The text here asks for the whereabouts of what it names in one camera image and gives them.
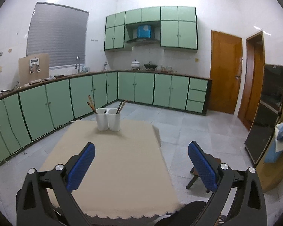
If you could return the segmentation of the black wok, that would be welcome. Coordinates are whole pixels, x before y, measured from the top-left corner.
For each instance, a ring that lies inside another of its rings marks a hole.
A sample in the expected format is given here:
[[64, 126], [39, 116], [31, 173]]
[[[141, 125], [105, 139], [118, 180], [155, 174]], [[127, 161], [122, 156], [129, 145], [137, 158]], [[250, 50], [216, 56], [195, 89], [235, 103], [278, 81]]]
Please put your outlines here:
[[145, 71], [155, 71], [157, 68], [157, 65], [153, 64], [151, 61], [144, 65]]

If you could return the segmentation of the range hood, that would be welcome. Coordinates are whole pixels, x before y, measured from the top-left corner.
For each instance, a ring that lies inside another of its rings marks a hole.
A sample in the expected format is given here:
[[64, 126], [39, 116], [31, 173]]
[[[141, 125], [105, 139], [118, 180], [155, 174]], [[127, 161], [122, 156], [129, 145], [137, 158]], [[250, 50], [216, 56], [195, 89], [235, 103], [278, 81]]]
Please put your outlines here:
[[143, 44], [160, 44], [160, 24], [128, 24], [125, 26], [125, 44], [137, 46]]

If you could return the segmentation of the blue cloth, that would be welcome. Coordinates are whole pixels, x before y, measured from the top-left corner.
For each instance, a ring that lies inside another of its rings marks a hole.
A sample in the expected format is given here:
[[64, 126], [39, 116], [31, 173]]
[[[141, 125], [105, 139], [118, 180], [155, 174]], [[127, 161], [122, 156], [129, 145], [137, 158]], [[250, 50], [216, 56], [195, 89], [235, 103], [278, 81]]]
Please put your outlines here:
[[275, 137], [264, 158], [265, 163], [276, 163], [283, 154], [283, 122], [275, 126]]

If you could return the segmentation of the red patterned wooden chopstick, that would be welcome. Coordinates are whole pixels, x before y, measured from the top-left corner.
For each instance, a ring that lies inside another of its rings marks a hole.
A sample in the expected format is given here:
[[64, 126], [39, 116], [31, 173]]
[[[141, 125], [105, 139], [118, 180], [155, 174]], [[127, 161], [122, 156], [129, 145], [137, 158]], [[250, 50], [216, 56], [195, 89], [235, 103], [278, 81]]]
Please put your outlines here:
[[87, 103], [88, 106], [93, 110], [93, 112], [97, 114], [97, 111], [96, 111], [95, 107], [93, 106], [93, 104], [90, 103], [90, 102], [86, 102], [86, 103]]

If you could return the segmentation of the brown wooden stool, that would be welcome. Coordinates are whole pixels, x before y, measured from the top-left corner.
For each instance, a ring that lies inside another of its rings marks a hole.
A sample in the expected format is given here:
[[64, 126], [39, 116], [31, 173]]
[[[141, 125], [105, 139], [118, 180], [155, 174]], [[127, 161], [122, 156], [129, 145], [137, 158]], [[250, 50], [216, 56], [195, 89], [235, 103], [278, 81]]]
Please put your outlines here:
[[[219, 164], [221, 164], [221, 159], [220, 158], [215, 158], [213, 157], [213, 159], [216, 160], [216, 162]], [[186, 186], [186, 189], [190, 189], [191, 186], [195, 183], [195, 181], [198, 179], [198, 178], [201, 178], [203, 184], [205, 185], [205, 188], [206, 188], [206, 193], [209, 193], [211, 192], [210, 189], [207, 188], [206, 184], [205, 184], [205, 178], [202, 178], [203, 176], [200, 176], [197, 169], [195, 168], [195, 166], [190, 170], [190, 174], [193, 175], [193, 178], [191, 179], [191, 181], [187, 184]]]

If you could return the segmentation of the green kitchen cabinets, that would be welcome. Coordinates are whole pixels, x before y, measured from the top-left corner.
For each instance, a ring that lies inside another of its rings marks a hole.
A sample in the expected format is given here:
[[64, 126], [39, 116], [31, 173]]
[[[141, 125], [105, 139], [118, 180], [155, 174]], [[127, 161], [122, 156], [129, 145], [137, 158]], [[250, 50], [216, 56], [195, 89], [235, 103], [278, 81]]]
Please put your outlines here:
[[134, 46], [151, 43], [197, 51], [196, 8], [148, 7], [106, 17], [104, 50], [131, 50]]
[[0, 164], [25, 146], [116, 101], [205, 115], [212, 80], [189, 75], [109, 71], [65, 76], [0, 96]]

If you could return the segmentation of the green upper kitchen cabinets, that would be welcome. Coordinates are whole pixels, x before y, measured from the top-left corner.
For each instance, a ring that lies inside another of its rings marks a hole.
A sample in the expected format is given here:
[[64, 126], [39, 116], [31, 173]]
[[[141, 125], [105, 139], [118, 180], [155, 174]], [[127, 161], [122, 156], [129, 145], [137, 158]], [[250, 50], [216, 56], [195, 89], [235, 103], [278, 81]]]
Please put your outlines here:
[[104, 50], [131, 50], [134, 46], [151, 43], [197, 51], [196, 8], [148, 7], [106, 17]]

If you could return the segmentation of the black cabinet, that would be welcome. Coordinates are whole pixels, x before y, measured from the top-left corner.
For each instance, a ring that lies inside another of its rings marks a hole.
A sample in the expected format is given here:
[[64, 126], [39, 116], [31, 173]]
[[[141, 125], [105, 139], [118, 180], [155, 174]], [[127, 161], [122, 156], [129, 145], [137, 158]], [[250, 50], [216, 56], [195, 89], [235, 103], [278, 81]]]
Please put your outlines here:
[[264, 66], [263, 86], [256, 116], [245, 141], [245, 149], [254, 165], [266, 152], [275, 126], [283, 121], [283, 66]]

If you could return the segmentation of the cardboard panel with device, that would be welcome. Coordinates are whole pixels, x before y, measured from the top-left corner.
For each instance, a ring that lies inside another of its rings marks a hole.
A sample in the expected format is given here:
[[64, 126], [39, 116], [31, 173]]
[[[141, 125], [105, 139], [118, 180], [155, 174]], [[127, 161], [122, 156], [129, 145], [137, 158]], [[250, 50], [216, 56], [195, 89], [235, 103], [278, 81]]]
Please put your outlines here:
[[19, 84], [23, 86], [49, 77], [49, 54], [34, 54], [20, 58]]

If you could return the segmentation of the brown wooden door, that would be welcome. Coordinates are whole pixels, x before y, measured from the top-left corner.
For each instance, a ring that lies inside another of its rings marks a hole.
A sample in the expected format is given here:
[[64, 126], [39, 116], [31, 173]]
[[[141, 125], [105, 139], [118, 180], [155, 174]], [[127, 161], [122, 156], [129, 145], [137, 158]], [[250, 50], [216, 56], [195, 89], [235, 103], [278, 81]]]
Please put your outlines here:
[[238, 118], [251, 129], [261, 97], [265, 52], [263, 32], [260, 31], [246, 39], [245, 77]]
[[208, 108], [234, 114], [242, 73], [242, 39], [226, 33], [211, 32], [211, 95]]

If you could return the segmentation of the beige tablecloth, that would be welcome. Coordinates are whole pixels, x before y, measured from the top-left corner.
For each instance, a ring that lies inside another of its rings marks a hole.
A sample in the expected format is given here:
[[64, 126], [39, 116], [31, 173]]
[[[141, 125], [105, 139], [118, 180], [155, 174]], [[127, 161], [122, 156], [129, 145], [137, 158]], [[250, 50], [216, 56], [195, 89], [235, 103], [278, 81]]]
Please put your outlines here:
[[91, 217], [129, 219], [173, 214], [182, 208], [160, 150], [158, 128], [122, 120], [119, 131], [99, 131], [94, 121], [69, 126], [43, 163], [51, 170], [79, 154], [87, 143], [95, 158], [72, 195]]

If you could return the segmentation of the white utensil holder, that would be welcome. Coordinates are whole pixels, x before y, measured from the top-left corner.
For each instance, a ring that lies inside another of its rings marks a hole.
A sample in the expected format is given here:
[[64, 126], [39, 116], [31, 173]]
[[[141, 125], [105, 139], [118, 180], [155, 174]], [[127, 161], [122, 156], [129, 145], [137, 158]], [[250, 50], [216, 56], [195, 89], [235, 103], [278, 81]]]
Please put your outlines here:
[[117, 109], [108, 109], [107, 120], [109, 130], [118, 132], [120, 130], [121, 116]]
[[107, 131], [108, 129], [107, 111], [106, 108], [96, 109], [95, 117], [99, 131]]

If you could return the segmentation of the chrome sink faucet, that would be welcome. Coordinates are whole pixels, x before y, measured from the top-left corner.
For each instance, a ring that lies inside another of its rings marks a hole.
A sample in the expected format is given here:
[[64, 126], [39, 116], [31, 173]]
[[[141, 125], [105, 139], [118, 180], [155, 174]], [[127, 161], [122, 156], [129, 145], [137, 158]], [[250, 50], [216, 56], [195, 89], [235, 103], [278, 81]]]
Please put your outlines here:
[[75, 69], [77, 69], [77, 73], [81, 73], [81, 64], [80, 64], [80, 57], [77, 56], [76, 58], [76, 64], [75, 64]]

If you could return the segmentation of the white cooking pot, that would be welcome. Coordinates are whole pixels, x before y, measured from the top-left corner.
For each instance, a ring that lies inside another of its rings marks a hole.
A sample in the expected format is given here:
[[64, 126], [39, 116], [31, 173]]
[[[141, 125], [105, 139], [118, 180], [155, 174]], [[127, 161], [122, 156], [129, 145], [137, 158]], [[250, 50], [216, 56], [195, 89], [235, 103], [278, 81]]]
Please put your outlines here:
[[131, 62], [131, 70], [140, 70], [141, 69], [141, 64], [139, 61], [134, 60]]

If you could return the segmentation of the plain wooden chopstick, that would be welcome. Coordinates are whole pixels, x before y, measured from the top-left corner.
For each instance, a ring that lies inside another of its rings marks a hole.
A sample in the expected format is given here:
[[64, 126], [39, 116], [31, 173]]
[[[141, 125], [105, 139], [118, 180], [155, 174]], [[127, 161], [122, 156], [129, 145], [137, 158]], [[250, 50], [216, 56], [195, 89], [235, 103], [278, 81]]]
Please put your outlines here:
[[120, 110], [119, 110], [118, 114], [121, 112], [121, 110], [122, 110], [122, 109], [123, 109], [123, 107], [125, 106], [126, 102], [127, 102], [127, 100], [124, 100], [124, 101], [123, 101], [123, 104], [122, 104], [122, 106], [121, 106], [121, 108], [120, 108]]

